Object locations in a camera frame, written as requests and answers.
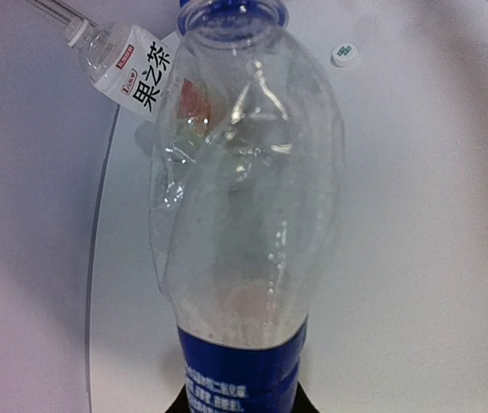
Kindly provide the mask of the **clear tea bottle white label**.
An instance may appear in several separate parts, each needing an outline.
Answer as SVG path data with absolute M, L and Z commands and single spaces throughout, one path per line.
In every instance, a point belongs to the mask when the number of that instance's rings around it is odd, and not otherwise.
M 68 24 L 65 38 L 99 92 L 181 139 L 203 142 L 212 116 L 206 84 L 160 39 L 138 25 L 94 26 L 84 17 Z

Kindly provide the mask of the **white bottle cap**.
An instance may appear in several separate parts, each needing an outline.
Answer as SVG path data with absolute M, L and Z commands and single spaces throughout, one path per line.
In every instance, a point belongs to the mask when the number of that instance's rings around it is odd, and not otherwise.
M 330 61 L 336 67 L 349 67 L 356 62 L 357 56 L 356 45 L 353 43 L 342 43 L 332 50 Z

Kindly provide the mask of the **clear pepsi bottle blue label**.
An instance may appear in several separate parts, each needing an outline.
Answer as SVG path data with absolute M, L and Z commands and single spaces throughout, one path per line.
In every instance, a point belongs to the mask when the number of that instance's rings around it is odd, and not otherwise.
M 150 240 L 192 412 L 289 412 L 337 236 L 344 126 L 281 1 L 184 1 Z

